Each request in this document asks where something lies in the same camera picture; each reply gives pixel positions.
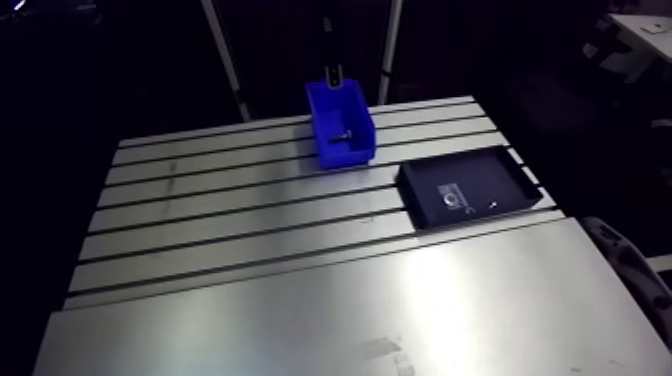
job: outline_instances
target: black plastic tray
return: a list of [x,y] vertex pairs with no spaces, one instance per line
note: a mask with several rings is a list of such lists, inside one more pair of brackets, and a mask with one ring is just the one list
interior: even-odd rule
[[397,184],[418,229],[527,209],[542,198],[503,146],[405,162]]

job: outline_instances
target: dark background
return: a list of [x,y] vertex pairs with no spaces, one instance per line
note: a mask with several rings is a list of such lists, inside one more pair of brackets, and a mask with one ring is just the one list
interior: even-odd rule
[[[308,112],[303,85],[321,76],[311,2],[215,1],[254,118]],[[345,75],[375,104],[389,1],[343,6]],[[24,9],[0,21],[0,338],[16,375],[31,373],[61,307],[118,140],[241,121],[200,1]],[[637,98],[672,91],[655,69],[624,90],[587,64],[581,47],[606,10],[603,0],[409,0],[388,97],[475,95],[568,215],[601,216],[647,255],[670,253],[669,134],[649,131]]]

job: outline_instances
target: blue bin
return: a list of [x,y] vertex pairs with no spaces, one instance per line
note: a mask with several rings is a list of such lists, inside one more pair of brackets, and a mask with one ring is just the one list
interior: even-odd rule
[[[323,169],[366,164],[376,155],[376,128],[357,81],[343,80],[340,89],[325,82],[306,85],[313,133]],[[350,131],[350,138],[334,138]]]

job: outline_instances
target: vertical metal pole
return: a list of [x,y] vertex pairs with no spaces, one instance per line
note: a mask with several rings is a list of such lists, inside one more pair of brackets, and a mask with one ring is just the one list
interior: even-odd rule
[[212,31],[212,36],[215,38],[215,44],[217,45],[217,50],[219,51],[219,56],[222,58],[224,63],[224,69],[226,70],[226,76],[229,78],[229,85],[231,85],[231,90],[233,90],[233,95],[236,97],[238,102],[238,110],[240,111],[240,117],[243,118],[243,121],[250,121],[250,112],[247,110],[247,105],[240,98],[240,82],[238,81],[238,76],[236,75],[236,69],[233,65],[233,60],[231,59],[231,53],[229,52],[229,47],[226,44],[226,39],[224,39],[224,33],[222,32],[222,27],[219,24],[219,18],[217,17],[217,11],[215,10],[212,0],[201,0],[201,5],[203,5],[203,10],[205,11],[205,17],[208,19],[208,24],[210,25],[210,31]]
[[392,72],[394,49],[397,45],[397,34],[399,33],[399,21],[401,20],[403,6],[404,0],[392,0],[392,4],[390,5],[390,18],[387,23],[387,39],[385,40],[385,54],[383,55],[383,69],[380,75],[380,86],[378,87],[379,105],[383,105],[387,102],[387,91],[390,86],[389,75]]

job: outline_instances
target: table surface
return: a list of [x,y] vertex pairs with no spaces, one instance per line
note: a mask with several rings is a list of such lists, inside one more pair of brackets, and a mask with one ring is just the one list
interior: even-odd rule
[[66,308],[564,217],[542,188],[544,199],[521,215],[416,236],[394,186],[399,163],[508,141],[472,97],[373,107],[371,113],[376,157],[347,170],[318,168],[308,116],[122,141]]
[[[610,16],[621,28],[634,34],[658,55],[672,63],[672,17],[625,14],[611,14]],[[656,24],[661,25],[668,32],[649,34],[642,30],[642,27]]]
[[539,185],[472,97],[370,111],[376,157],[347,170],[317,167],[308,116],[122,141],[35,375],[670,374],[543,188],[415,233],[403,161],[505,145]]
[[656,375],[672,358],[574,219],[59,312],[35,376]]

